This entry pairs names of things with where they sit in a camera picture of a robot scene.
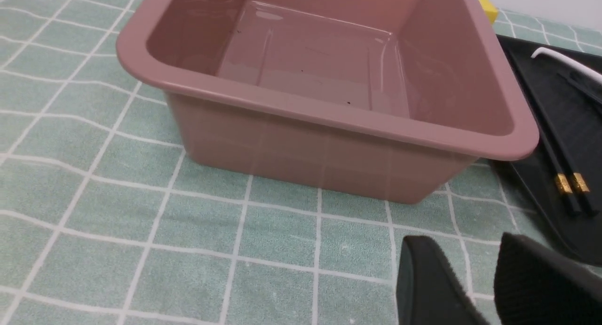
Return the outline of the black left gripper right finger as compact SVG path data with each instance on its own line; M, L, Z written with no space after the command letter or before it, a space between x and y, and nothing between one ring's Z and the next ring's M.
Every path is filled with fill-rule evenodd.
M504 325L599 325L602 281L527 236L504 233L494 303Z

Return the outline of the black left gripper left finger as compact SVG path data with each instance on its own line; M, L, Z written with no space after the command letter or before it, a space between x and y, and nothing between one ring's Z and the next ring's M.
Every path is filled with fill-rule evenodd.
M396 288L401 325L488 325L443 250L426 236L403 238Z

